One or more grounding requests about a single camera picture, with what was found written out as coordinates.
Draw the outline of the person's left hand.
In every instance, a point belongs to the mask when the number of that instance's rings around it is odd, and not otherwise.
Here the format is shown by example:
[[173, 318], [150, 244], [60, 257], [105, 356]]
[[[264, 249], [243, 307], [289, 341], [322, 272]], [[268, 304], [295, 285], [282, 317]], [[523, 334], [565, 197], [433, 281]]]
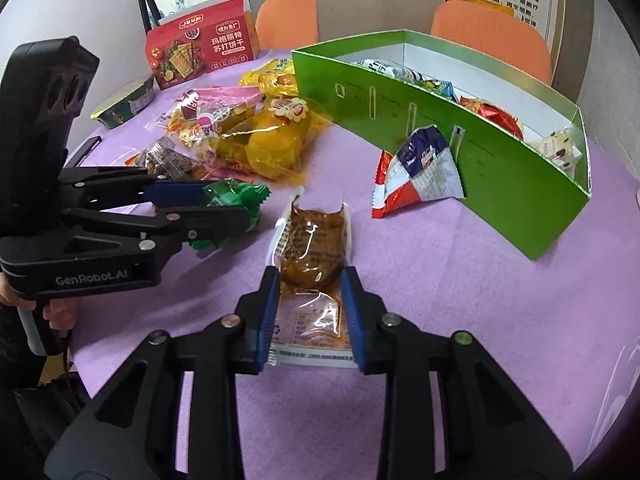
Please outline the person's left hand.
[[[32, 311], [36, 308], [35, 301], [17, 296], [4, 274], [0, 276], [0, 295], [1, 303], [7, 306], [24, 311]], [[71, 330], [77, 322], [79, 306], [79, 298], [53, 299], [43, 308], [42, 317], [54, 330]]]

